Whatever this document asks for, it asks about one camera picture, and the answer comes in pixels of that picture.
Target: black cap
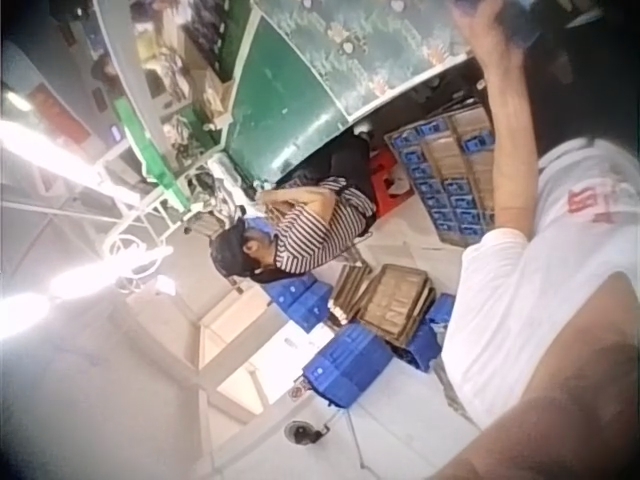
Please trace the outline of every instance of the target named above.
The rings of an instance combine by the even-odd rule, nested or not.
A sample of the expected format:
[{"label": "black cap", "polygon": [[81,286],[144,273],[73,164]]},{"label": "black cap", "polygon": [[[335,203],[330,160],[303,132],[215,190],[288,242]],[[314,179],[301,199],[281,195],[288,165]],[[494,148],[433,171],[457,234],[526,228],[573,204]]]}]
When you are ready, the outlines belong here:
[{"label": "black cap", "polygon": [[211,260],[223,277],[248,277],[254,260],[244,252],[246,226],[241,218],[209,242]]}]

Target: green mat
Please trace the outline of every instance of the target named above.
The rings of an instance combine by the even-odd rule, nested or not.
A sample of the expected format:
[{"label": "green mat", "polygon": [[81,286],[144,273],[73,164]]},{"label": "green mat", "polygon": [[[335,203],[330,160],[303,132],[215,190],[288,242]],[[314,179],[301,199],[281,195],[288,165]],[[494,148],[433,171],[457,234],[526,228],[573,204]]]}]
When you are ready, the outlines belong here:
[{"label": "green mat", "polygon": [[233,104],[226,150],[249,183],[275,182],[349,124],[284,38],[260,20]]}]

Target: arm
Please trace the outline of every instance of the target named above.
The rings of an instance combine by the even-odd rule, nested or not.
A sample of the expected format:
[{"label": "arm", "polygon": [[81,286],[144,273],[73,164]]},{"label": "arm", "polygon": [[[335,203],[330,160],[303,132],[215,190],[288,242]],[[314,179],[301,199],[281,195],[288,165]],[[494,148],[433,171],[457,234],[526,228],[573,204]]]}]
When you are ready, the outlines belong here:
[{"label": "arm", "polygon": [[485,72],[496,146],[493,198],[496,227],[531,238],[538,197],[538,152],[524,71]]},{"label": "arm", "polygon": [[329,225],[336,205],[336,194],[323,187],[296,187],[260,192],[257,200],[262,203],[298,203],[314,213],[325,225]]},{"label": "arm", "polygon": [[505,37],[496,19],[504,0],[482,0],[469,15],[453,16],[487,81],[496,147],[493,188],[496,226],[533,234],[538,189],[538,153],[524,78],[524,52]]}]

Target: wooden tray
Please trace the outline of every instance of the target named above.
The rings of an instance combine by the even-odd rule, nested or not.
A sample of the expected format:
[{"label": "wooden tray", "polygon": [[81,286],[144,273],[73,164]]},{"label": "wooden tray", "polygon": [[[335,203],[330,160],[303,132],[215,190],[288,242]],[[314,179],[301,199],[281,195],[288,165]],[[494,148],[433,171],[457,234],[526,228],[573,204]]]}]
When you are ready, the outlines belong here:
[{"label": "wooden tray", "polygon": [[383,265],[363,293],[358,319],[387,341],[404,347],[415,333],[431,290],[426,272]]}]

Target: ceiling light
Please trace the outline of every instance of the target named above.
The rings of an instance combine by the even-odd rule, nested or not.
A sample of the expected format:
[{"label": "ceiling light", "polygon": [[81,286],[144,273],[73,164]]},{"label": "ceiling light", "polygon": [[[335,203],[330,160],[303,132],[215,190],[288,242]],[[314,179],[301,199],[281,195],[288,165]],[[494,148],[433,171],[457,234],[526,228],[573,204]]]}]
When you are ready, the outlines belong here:
[{"label": "ceiling light", "polygon": [[12,91],[7,91],[6,96],[7,96],[7,100],[9,100],[13,104],[13,106],[16,107],[18,110],[22,112],[30,112],[31,110],[33,110],[33,107],[31,106],[31,104],[27,100],[22,98],[20,95],[18,95],[17,93]]},{"label": "ceiling light", "polygon": [[135,246],[102,262],[58,275],[51,281],[49,292],[52,296],[64,300],[87,297],[113,285],[120,277],[129,277],[136,268],[159,261],[171,253],[172,247],[146,251]]},{"label": "ceiling light", "polygon": [[6,149],[38,167],[123,202],[140,203],[137,193],[105,180],[97,169],[79,156],[19,123],[0,120],[0,140]]},{"label": "ceiling light", "polygon": [[0,340],[35,325],[47,316],[50,308],[47,297],[35,293],[0,300]]}]

